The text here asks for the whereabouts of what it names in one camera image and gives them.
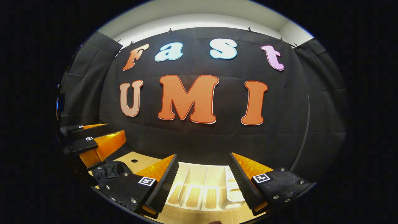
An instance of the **white ceiling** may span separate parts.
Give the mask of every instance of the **white ceiling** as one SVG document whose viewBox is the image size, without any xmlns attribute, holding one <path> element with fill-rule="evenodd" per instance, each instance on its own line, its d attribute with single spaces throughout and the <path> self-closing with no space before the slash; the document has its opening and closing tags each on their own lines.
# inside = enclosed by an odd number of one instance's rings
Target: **white ceiling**
<svg viewBox="0 0 398 224">
<path fill-rule="evenodd" d="M 170 16 L 207 13 L 233 16 L 253 21 L 279 31 L 289 21 L 286 17 L 249 0 L 153 0 L 142 4 L 100 28 L 115 38 L 139 25 Z"/>
</svg>

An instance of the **pink letter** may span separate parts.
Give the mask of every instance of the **pink letter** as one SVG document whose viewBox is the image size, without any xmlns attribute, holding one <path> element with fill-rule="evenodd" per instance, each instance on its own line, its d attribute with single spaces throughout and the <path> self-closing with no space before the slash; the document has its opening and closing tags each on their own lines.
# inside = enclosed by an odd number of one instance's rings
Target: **pink letter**
<svg viewBox="0 0 398 224">
<path fill-rule="evenodd" d="M 281 54 L 274 50 L 274 48 L 270 45 L 261 46 L 261 50 L 265 51 L 267 54 L 268 63 L 276 70 L 282 71 L 285 67 L 282 64 L 279 64 L 278 58 L 276 56 L 281 56 Z"/>
</svg>

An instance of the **light blue letter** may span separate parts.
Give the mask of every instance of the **light blue letter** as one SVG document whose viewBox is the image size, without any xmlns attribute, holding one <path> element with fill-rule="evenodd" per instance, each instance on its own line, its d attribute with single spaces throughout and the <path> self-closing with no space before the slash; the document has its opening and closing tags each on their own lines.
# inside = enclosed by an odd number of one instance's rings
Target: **light blue letter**
<svg viewBox="0 0 398 224">
<path fill-rule="evenodd" d="M 210 41 L 210 47 L 215 50 L 210 50 L 210 55 L 213 58 L 232 59 L 236 56 L 237 44 L 231 39 L 214 39 Z"/>
<path fill-rule="evenodd" d="M 182 43 L 180 42 L 166 44 L 160 48 L 161 52 L 155 56 L 155 61 L 177 60 L 182 56 L 181 49 Z"/>
</svg>

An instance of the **orange letter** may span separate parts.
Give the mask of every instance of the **orange letter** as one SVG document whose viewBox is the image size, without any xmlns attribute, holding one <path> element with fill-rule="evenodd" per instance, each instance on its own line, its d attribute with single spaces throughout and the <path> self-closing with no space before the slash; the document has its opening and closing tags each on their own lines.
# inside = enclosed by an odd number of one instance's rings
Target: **orange letter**
<svg viewBox="0 0 398 224">
<path fill-rule="evenodd" d="M 195 104 L 193 113 L 189 117 L 191 121 L 203 124 L 215 123 L 213 93 L 218 82 L 219 79 L 215 76 L 201 75 L 186 92 L 178 76 L 163 76 L 160 78 L 160 83 L 163 84 L 162 110 L 158 113 L 158 117 L 162 120 L 174 120 L 176 115 L 172 112 L 173 103 L 178 117 L 185 120 L 192 105 Z"/>
<path fill-rule="evenodd" d="M 244 125 L 260 125 L 264 121 L 261 116 L 261 110 L 263 108 L 264 93 L 268 87 L 264 83 L 257 81 L 247 81 L 245 86 L 249 90 L 249 99 L 246 115 L 242 117 L 241 122 Z"/>
<path fill-rule="evenodd" d="M 127 64 L 123 68 L 123 71 L 125 71 L 127 69 L 131 69 L 135 65 L 134 59 L 135 60 L 140 59 L 143 50 L 148 49 L 148 47 L 149 47 L 149 44 L 147 43 L 146 45 L 143 45 L 143 46 L 141 46 L 139 48 L 136 48 L 136 49 L 132 50 L 130 52 L 129 59 L 127 60 Z"/>
<path fill-rule="evenodd" d="M 144 84 L 142 80 L 134 81 L 131 84 L 131 87 L 134 90 L 133 93 L 133 107 L 130 108 L 127 105 L 127 90 L 130 87 L 129 83 L 123 83 L 120 85 L 120 107 L 122 108 L 122 112 L 128 117 L 135 117 L 140 110 L 140 90 L 141 86 Z"/>
</svg>

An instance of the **black fabric backdrop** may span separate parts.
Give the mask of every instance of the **black fabric backdrop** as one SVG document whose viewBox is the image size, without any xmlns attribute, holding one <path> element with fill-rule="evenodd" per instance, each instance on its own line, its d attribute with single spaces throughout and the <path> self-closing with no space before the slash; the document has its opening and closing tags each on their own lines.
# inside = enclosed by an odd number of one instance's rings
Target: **black fabric backdrop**
<svg viewBox="0 0 398 224">
<path fill-rule="evenodd" d="M 215 38 L 234 40 L 236 57 L 212 58 L 209 42 Z M 344 82 L 316 39 L 292 49 L 279 39 L 240 29 L 190 28 L 149 37 L 118 54 L 121 46 L 105 39 L 99 33 L 90 38 L 64 76 L 62 121 L 63 125 L 108 123 L 114 131 L 125 130 L 126 144 L 109 160 L 135 151 L 161 159 L 176 153 L 182 162 L 227 165 L 228 154 L 235 152 L 274 169 L 295 169 L 295 173 L 316 181 L 333 163 L 344 141 L 348 115 Z M 183 44 L 182 57 L 156 62 L 159 49 L 172 42 Z M 149 48 L 135 66 L 122 71 L 130 51 L 147 43 Z M 280 52 L 283 71 L 269 65 L 260 49 L 263 45 Z M 159 119 L 163 90 L 159 79 L 164 75 L 178 75 L 186 90 L 199 75 L 218 77 L 213 100 L 216 123 L 197 124 L 189 118 L 181 121 L 178 116 L 173 121 Z M 119 86 L 136 80 L 144 84 L 139 113 L 131 118 L 120 109 Z M 240 122 L 248 99 L 244 83 L 249 80 L 268 86 L 263 100 L 264 122 L 259 126 Z M 129 106 L 132 94 L 130 88 Z"/>
</svg>

